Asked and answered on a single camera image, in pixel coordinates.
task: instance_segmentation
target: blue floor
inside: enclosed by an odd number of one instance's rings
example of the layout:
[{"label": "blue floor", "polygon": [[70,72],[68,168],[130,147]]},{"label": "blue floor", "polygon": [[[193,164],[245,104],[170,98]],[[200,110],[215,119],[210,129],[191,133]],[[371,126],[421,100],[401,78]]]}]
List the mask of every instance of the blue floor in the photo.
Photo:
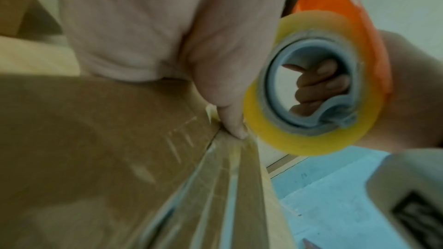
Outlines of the blue floor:
[{"label": "blue floor", "polygon": [[312,157],[274,177],[283,212],[299,248],[407,249],[369,200],[365,183],[386,153],[347,148]]}]

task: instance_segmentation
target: person's right hand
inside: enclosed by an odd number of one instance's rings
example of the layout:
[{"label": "person's right hand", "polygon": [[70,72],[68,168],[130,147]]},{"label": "person's right hand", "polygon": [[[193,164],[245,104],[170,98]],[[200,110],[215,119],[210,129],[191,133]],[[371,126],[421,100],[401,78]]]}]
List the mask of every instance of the person's right hand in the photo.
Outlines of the person's right hand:
[{"label": "person's right hand", "polygon": [[[357,145],[396,152],[443,143],[443,64],[399,34],[380,31],[389,53],[394,92],[374,127]],[[310,115],[326,99],[344,93],[349,77],[335,75],[337,63],[327,60],[305,71],[291,111]]]}]

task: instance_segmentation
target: yellow tape roll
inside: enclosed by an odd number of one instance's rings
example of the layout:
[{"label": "yellow tape roll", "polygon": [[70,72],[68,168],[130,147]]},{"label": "yellow tape roll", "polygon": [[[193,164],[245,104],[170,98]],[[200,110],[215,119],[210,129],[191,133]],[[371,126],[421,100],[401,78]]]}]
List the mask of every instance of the yellow tape roll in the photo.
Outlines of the yellow tape roll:
[{"label": "yellow tape roll", "polygon": [[[359,43],[358,35],[346,18],[324,11],[306,11],[289,15],[280,21],[275,46],[284,38],[298,32],[320,30],[338,34],[349,40],[363,62],[367,61],[369,46]],[[356,110],[357,121],[345,129],[318,135],[303,136],[287,132],[271,122],[264,113],[259,97],[258,79],[248,89],[244,99],[244,116],[247,124],[261,139],[274,148],[294,155],[315,156],[329,154],[352,145],[374,125],[381,112],[385,96],[373,73],[363,69],[364,84]]]}]

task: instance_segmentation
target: gray tape core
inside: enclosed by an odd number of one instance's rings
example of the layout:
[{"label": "gray tape core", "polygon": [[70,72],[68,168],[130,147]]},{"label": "gray tape core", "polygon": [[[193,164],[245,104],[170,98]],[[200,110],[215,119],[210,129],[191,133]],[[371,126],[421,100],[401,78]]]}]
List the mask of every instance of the gray tape core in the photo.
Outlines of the gray tape core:
[{"label": "gray tape core", "polygon": [[[325,59],[339,63],[339,73],[350,76],[349,91],[326,100],[311,116],[288,112],[278,100],[276,74],[282,65],[297,65],[305,69],[316,67]],[[268,68],[261,74],[261,96],[265,99],[268,117],[291,133],[315,136],[346,128],[357,120],[355,109],[361,88],[361,62],[353,46],[345,39],[324,32],[295,34],[274,48]]]}]

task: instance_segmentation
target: skin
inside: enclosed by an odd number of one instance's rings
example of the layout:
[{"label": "skin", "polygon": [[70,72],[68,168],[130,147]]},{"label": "skin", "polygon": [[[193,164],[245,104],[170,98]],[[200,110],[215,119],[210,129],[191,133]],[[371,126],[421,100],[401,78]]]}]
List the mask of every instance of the skin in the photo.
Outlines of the skin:
[{"label": "skin", "polygon": [[[242,100],[271,50],[285,0],[60,0],[67,38],[83,74],[126,82],[193,80],[226,129],[247,135]],[[381,31],[394,94],[359,145],[390,152],[443,140],[442,64],[403,37]],[[291,111],[310,114],[345,92],[333,60],[305,71]]]}]

